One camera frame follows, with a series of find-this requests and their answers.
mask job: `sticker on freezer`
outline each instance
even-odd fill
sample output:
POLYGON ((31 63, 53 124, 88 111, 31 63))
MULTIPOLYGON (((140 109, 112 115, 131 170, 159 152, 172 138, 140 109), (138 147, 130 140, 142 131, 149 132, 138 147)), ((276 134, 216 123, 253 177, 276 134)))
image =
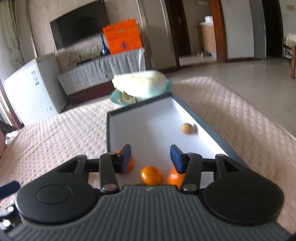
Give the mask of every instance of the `sticker on freezer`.
POLYGON ((37 75, 36 75, 35 70, 32 71, 32 76, 33 76, 33 80, 34 80, 34 82, 35 82, 35 85, 39 85, 39 80, 38 80, 38 78, 37 78, 37 75))

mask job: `black tv screen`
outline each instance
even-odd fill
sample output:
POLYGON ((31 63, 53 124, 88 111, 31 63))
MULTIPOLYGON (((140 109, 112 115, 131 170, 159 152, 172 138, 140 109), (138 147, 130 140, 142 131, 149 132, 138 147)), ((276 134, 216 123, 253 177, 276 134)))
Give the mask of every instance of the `black tv screen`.
POLYGON ((50 23, 57 49, 103 32, 109 24, 104 0, 77 8, 50 23))

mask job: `white refrigerator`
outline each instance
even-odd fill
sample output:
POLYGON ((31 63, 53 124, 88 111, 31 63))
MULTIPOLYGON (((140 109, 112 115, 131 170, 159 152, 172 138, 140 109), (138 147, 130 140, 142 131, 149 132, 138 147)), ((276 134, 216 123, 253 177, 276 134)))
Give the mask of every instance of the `white refrigerator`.
POLYGON ((33 59, 4 81, 8 99, 24 125, 55 116, 68 103, 54 54, 33 59))

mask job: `blue vase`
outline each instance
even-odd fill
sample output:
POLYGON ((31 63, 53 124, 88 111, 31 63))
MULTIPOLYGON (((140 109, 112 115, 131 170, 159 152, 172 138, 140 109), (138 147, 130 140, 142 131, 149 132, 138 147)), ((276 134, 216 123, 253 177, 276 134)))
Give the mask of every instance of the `blue vase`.
POLYGON ((104 38, 103 38, 103 35, 100 35, 100 39, 101 39, 101 42, 102 42, 102 51, 100 53, 100 56, 106 56, 106 55, 109 55, 110 54, 110 51, 109 49, 107 48, 106 44, 105 44, 105 41, 104 41, 104 38))

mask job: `brown ball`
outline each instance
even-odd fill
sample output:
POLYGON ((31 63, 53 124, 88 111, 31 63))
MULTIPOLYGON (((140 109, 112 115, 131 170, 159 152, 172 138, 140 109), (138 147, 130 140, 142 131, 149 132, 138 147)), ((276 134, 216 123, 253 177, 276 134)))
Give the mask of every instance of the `brown ball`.
POLYGON ((188 123, 184 123, 181 127, 181 130, 184 134, 192 134, 194 133, 193 125, 190 125, 188 123))

